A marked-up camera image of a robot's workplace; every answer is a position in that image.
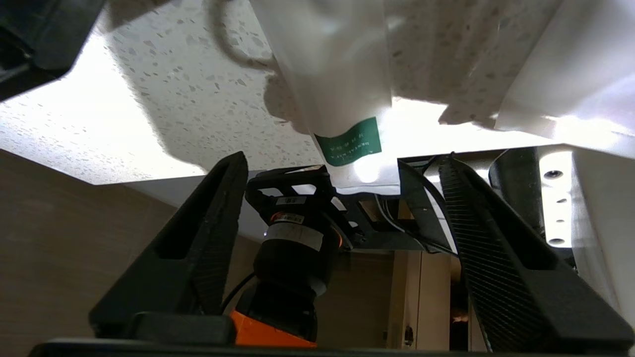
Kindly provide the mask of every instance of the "white countertop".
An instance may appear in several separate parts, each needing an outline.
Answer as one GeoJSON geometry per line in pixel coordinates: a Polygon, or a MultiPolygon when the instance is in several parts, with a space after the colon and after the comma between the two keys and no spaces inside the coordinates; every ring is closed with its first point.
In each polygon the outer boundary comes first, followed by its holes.
{"type": "MultiPolygon", "coordinates": [[[[386,3],[393,94],[434,137],[413,155],[549,142],[483,127],[558,4],[386,3]]],[[[239,150],[250,170],[321,163],[275,68],[248,1],[112,0],[68,75],[0,104],[0,148],[92,184],[201,175],[239,150]]]]}

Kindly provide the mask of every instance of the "cable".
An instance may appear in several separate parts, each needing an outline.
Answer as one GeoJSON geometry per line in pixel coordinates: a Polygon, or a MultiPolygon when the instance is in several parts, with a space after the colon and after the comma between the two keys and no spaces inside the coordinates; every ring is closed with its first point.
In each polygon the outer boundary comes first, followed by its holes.
{"type": "MultiPolygon", "coordinates": [[[[445,218],[446,223],[448,224],[448,228],[450,229],[450,235],[452,236],[452,239],[454,241],[456,240],[456,235],[454,234],[454,228],[452,228],[452,222],[450,221],[450,214],[448,213],[448,209],[445,205],[445,199],[443,198],[443,195],[441,195],[441,193],[439,192],[439,190],[437,190],[436,186],[432,184],[432,182],[430,182],[430,180],[428,180],[425,176],[423,176],[423,174],[419,174],[418,171],[416,171],[412,166],[408,165],[407,163],[405,163],[404,161],[398,159],[397,163],[399,165],[400,169],[404,169],[406,171],[409,171],[413,176],[415,176],[417,178],[417,180],[423,185],[423,187],[425,189],[428,190],[428,192],[430,192],[430,195],[432,196],[432,198],[434,198],[434,200],[436,201],[437,205],[439,206],[439,208],[441,209],[441,213],[443,214],[443,217],[445,218]]],[[[429,239],[426,239],[425,242],[430,245],[431,247],[440,250],[444,253],[448,253],[448,254],[452,254],[455,257],[458,257],[458,255],[453,252],[450,249],[447,249],[445,246],[440,245],[434,241],[431,241],[429,239]]]]}
{"type": "Polygon", "coordinates": [[[243,288],[243,286],[245,284],[247,284],[249,282],[249,280],[251,280],[253,277],[256,276],[256,273],[251,273],[249,275],[247,275],[245,277],[245,279],[243,279],[240,283],[238,283],[238,285],[236,285],[232,291],[229,292],[229,294],[227,294],[227,297],[225,298],[225,300],[223,300],[222,304],[220,305],[220,314],[222,314],[223,312],[225,312],[225,309],[227,309],[227,305],[229,305],[229,303],[231,302],[231,300],[234,298],[234,296],[236,296],[236,294],[238,293],[238,291],[240,291],[240,289],[243,288]]]}
{"type": "Polygon", "coordinates": [[[377,202],[377,208],[379,209],[379,213],[382,214],[382,216],[386,220],[386,222],[390,223],[391,226],[395,227],[399,232],[405,233],[406,229],[404,229],[403,227],[399,226],[398,224],[395,223],[395,221],[393,221],[390,218],[388,218],[388,216],[384,212],[384,209],[382,208],[382,204],[379,202],[379,195],[377,195],[377,194],[375,194],[375,202],[377,202]]]}
{"type": "Polygon", "coordinates": [[[405,229],[403,226],[398,224],[392,217],[388,216],[390,212],[386,214],[387,210],[385,210],[385,207],[382,205],[383,201],[379,200],[379,195],[377,194],[375,195],[375,202],[377,203],[377,208],[379,209],[379,213],[381,213],[382,217],[386,220],[386,222],[390,223],[390,225],[392,227],[395,227],[395,229],[397,229],[399,232],[403,232],[411,236],[421,246],[421,249],[425,250],[427,253],[435,254],[435,252],[430,252],[430,250],[427,247],[427,246],[431,246],[434,249],[438,250],[439,252],[454,255],[455,257],[457,256],[457,254],[453,252],[451,249],[448,249],[445,246],[440,245],[439,243],[436,243],[435,241],[431,241],[427,238],[421,237],[421,235],[419,234],[410,232],[407,229],[405,229]]]}

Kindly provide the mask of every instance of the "white sticker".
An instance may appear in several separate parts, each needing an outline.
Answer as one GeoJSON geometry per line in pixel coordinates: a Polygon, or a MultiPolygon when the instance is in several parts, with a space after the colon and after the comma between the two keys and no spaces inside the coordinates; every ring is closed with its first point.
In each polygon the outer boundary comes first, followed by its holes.
{"type": "Polygon", "coordinates": [[[305,203],[306,201],[307,201],[307,198],[303,197],[303,196],[299,196],[299,197],[280,197],[276,201],[276,206],[277,205],[301,205],[302,203],[305,203]]]}
{"type": "Polygon", "coordinates": [[[304,222],[304,216],[296,215],[294,213],[284,213],[281,215],[276,215],[274,218],[274,222],[293,222],[302,224],[302,222],[304,222]]]}
{"type": "Polygon", "coordinates": [[[293,223],[276,223],[267,230],[267,240],[284,239],[304,244],[319,252],[322,248],[323,234],[313,228],[293,223]]]}

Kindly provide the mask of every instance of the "green label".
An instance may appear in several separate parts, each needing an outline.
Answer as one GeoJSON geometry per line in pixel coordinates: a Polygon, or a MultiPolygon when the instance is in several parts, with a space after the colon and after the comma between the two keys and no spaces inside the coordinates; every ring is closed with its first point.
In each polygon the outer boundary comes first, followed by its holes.
{"type": "Polygon", "coordinates": [[[333,166],[348,165],[363,156],[382,152],[375,117],[360,121],[337,137],[316,135],[316,140],[326,162],[333,166]]]}

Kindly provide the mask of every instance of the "barcode sticker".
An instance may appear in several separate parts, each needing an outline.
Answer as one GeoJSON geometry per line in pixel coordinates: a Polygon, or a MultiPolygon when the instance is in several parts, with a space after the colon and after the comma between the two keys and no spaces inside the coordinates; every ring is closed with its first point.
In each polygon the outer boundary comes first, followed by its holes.
{"type": "Polygon", "coordinates": [[[276,216],[276,218],[274,218],[274,222],[291,222],[302,224],[302,222],[304,222],[304,216],[295,215],[293,213],[284,213],[282,215],[276,216]]]}
{"type": "Polygon", "coordinates": [[[298,196],[298,197],[280,197],[276,201],[277,205],[301,205],[307,201],[306,197],[298,196]]]}

